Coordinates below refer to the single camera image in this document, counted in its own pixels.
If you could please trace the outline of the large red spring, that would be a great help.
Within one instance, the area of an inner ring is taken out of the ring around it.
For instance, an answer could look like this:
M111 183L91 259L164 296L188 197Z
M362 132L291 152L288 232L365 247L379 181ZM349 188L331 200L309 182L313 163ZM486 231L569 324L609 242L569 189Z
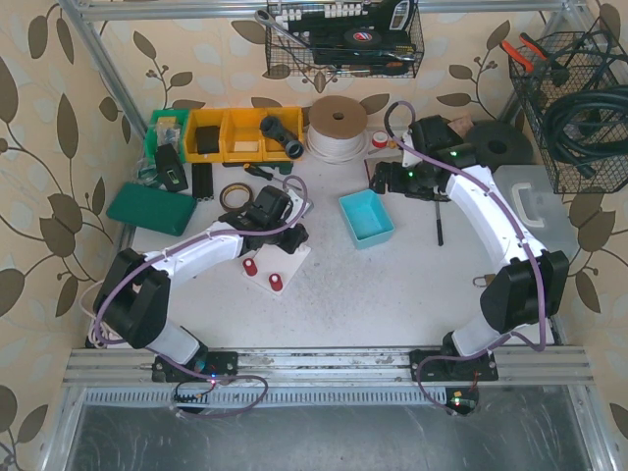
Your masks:
M284 288L283 280L277 273L271 274L268 278L269 285L272 291L279 292Z
M256 265L255 260L253 258L250 258L250 257L245 258L242 261L242 266L243 266L245 274L248 277L254 277L254 276L257 275L258 268L257 268L257 265Z

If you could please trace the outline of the brown tape roll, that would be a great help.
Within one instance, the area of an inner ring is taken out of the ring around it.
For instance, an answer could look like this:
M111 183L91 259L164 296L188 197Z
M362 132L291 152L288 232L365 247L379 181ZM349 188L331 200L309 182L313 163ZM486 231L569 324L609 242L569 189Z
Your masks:
M253 190L245 183L230 183L220 192L219 203L226 212L242 212L253 202Z

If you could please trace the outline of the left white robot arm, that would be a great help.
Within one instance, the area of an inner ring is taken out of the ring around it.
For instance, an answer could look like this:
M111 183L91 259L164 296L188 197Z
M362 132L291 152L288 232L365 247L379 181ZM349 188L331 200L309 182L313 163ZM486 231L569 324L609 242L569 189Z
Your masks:
M300 219L308 206L308 189L300 177L281 186L267 185L239 211L221 216L209 228L171 247L140 254L118 253L93 304L93 333L106 345L111 329L119 343L147 349L197 376L207 370L207 347L168 318L176 288L227 261L275 245L287 254L308 239Z

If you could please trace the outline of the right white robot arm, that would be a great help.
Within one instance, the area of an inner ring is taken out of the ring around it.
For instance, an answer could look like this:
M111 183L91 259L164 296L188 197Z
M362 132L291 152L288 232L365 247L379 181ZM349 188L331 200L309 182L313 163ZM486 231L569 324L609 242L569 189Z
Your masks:
M480 313L444 337L441 351L428 362L472 361L511 339L535 351L548 345L549 319L560 304L569 262L562 251L549 251L525 227L482 165L474 145L455 139L441 117L434 132L413 119L404 135L384 124L405 158L411 183L441 193L466 216L494 266L495 278L480 297Z

